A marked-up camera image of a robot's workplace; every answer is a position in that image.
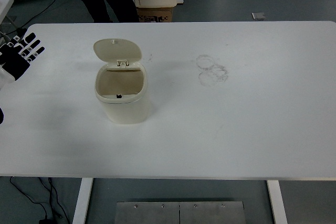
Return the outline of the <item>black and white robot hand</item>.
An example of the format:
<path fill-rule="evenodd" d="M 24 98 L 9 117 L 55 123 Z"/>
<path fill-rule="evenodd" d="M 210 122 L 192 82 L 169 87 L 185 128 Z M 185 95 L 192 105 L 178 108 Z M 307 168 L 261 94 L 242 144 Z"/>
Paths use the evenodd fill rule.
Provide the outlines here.
<path fill-rule="evenodd" d="M 43 53 L 45 47 L 30 33 L 25 38 L 15 36 L 1 46 L 1 88 L 17 81 L 30 67 L 31 63 Z"/>

